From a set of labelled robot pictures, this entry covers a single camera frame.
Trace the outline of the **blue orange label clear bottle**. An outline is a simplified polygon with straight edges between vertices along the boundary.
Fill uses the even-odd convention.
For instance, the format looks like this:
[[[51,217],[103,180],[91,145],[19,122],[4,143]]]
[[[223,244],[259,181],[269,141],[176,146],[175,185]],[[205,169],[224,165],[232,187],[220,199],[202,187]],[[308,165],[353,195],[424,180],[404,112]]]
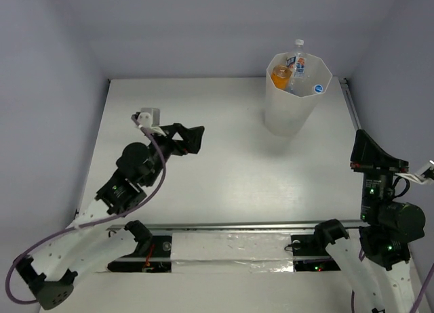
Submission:
[[[287,53],[285,65],[292,71],[287,91],[301,96],[302,86],[306,78],[307,53],[304,50],[304,41],[296,39],[292,51]]]

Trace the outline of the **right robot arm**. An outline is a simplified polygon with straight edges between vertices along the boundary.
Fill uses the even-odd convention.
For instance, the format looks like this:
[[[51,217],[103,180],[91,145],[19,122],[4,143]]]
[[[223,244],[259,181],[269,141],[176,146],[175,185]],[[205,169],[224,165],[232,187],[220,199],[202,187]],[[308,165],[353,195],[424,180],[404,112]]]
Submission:
[[[337,263],[366,312],[417,312],[424,291],[413,290],[409,244],[424,237],[426,217],[419,206],[398,199],[413,183],[432,178],[411,174],[407,161],[385,152],[363,129],[355,134],[350,168],[363,174],[359,242],[364,257],[353,252],[337,219],[316,225],[313,248]]]

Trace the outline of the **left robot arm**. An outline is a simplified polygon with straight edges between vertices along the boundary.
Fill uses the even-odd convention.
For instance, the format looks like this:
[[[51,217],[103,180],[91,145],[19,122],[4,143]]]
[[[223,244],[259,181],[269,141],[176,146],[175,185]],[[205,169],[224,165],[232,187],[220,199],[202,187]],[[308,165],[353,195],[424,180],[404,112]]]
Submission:
[[[200,151],[205,128],[186,128],[180,123],[136,126],[150,143],[128,144],[116,161],[115,172],[89,207],[67,228],[36,242],[13,261],[5,278],[5,292],[12,302],[52,310],[95,265],[117,259],[120,244],[126,244],[134,255],[149,250],[153,236],[138,220],[129,221],[108,243],[97,240],[113,221],[137,211],[159,192],[171,156]]]

